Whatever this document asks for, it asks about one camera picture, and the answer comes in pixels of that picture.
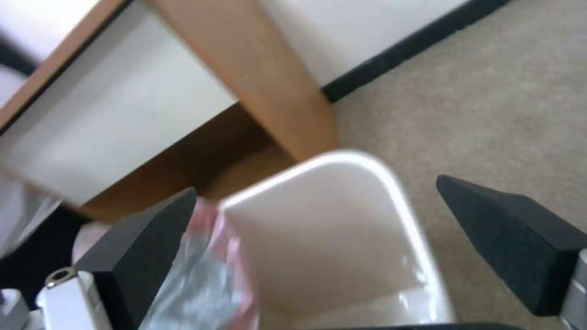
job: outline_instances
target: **metal clamp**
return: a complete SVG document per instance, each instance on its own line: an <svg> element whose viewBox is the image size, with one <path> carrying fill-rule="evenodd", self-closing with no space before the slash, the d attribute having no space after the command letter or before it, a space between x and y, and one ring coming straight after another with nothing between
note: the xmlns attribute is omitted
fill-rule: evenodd
<svg viewBox="0 0 587 330"><path fill-rule="evenodd" d="M587 330L587 249L579 253L560 318L564 329Z"/></svg>

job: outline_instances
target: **wooden panel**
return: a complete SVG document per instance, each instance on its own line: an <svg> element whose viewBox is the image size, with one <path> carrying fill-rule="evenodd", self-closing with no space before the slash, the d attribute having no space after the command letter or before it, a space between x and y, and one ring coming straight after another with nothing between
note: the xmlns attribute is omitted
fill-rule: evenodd
<svg viewBox="0 0 587 330"><path fill-rule="evenodd" d="M31 105L128 2L129 0L100 0L92 8L0 110L0 132L4 132Z"/></svg>
<svg viewBox="0 0 587 330"><path fill-rule="evenodd" d="M91 199L81 211L112 222L186 187L201 192L225 169L272 143L237 103Z"/></svg>
<svg viewBox="0 0 587 330"><path fill-rule="evenodd" d="M297 161L338 147L331 105L258 0L152 0Z"/></svg>
<svg viewBox="0 0 587 330"><path fill-rule="evenodd" d="M295 165L295 160L277 144L271 144L227 167L202 192L220 200Z"/></svg>

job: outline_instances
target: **silver screw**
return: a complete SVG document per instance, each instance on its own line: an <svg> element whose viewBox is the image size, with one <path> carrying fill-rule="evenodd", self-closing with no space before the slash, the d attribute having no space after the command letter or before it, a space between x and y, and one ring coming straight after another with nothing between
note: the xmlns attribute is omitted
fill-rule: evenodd
<svg viewBox="0 0 587 330"><path fill-rule="evenodd" d="M74 277L77 277L77 270L73 267L64 267L49 274L45 279L45 286L47 289L51 289Z"/></svg>

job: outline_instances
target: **white wall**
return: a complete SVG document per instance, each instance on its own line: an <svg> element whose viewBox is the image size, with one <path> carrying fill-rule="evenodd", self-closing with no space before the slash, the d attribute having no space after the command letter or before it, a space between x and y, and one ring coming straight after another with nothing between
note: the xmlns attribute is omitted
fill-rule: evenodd
<svg viewBox="0 0 587 330"><path fill-rule="evenodd" d="M465 2L263 1L321 85ZM64 24L81 18L78 10L71 14ZM1 162L82 204L234 102L135 1L0 137Z"/></svg>
<svg viewBox="0 0 587 330"><path fill-rule="evenodd" d="M0 138L0 158L82 204L237 100L133 2Z"/></svg>
<svg viewBox="0 0 587 330"><path fill-rule="evenodd" d="M262 0L323 86L467 0Z"/></svg>

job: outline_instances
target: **plastic bag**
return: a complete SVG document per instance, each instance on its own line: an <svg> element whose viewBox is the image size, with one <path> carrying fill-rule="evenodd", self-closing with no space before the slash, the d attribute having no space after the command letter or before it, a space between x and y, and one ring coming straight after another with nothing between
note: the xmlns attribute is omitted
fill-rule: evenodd
<svg viewBox="0 0 587 330"><path fill-rule="evenodd" d="M141 330L256 330L258 294L241 239L198 198L177 256Z"/></svg>

